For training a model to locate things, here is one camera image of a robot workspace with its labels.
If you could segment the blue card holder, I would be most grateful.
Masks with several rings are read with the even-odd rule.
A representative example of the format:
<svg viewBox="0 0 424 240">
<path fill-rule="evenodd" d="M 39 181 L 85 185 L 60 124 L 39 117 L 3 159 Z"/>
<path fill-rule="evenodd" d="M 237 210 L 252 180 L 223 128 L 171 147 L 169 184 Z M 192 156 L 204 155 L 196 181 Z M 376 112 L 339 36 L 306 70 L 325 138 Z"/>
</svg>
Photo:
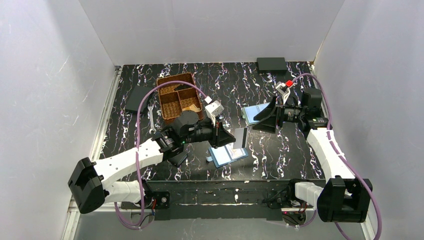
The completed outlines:
<svg viewBox="0 0 424 240">
<path fill-rule="evenodd" d="M 223 167 L 248 156 L 245 148 L 234 149 L 232 143 L 218 148 L 210 147 L 208 151 L 210 156 L 206 157 L 206 161 L 213 163 L 216 168 Z"/>
</svg>

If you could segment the white credit card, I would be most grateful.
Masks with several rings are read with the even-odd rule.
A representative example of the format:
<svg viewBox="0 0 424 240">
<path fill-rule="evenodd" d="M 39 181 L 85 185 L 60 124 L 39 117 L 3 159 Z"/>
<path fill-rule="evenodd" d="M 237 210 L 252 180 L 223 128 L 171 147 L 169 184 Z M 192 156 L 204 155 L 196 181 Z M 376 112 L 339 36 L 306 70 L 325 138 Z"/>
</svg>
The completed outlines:
<svg viewBox="0 0 424 240">
<path fill-rule="evenodd" d="M 234 130 L 235 142 L 233 143 L 234 149 L 243 149 L 247 145 L 248 140 L 248 128 L 236 128 Z"/>
</svg>

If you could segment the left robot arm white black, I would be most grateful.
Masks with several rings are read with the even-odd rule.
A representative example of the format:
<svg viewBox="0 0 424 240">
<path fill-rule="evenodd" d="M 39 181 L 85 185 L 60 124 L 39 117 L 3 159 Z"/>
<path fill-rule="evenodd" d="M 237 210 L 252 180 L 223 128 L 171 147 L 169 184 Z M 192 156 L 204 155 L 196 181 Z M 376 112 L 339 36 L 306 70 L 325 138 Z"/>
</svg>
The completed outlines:
<svg viewBox="0 0 424 240">
<path fill-rule="evenodd" d="M 207 141 L 213 148 L 236 142 L 216 118 L 200 120 L 191 110 L 185 110 L 173 122 L 136 147 L 109 158 L 79 160 L 67 185 L 81 214 L 91 213 L 105 203 L 144 201 L 137 180 L 121 181 L 136 170 L 169 161 L 180 166 L 185 158 L 185 144 Z"/>
</svg>

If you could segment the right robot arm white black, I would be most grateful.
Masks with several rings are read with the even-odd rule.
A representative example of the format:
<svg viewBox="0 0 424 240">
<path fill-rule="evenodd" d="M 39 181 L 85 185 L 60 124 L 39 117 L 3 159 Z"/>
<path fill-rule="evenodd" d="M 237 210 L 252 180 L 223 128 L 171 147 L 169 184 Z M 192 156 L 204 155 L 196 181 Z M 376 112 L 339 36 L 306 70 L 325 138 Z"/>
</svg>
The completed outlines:
<svg viewBox="0 0 424 240">
<path fill-rule="evenodd" d="M 275 133 L 284 123 L 296 123 L 311 146 L 325 176 L 321 187 L 309 180 L 292 179 L 286 188 L 287 200 L 307 203 L 316 209 L 323 222 L 363 223 L 368 215 L 373 189 L 369 179 L 359 179 L 342 161 L 322 103 L 326 98 L 320 89 L 305 88 L 299 105 L 278 105 L 277 98 L 257 115 L 254 130 Z"/>
</svg>

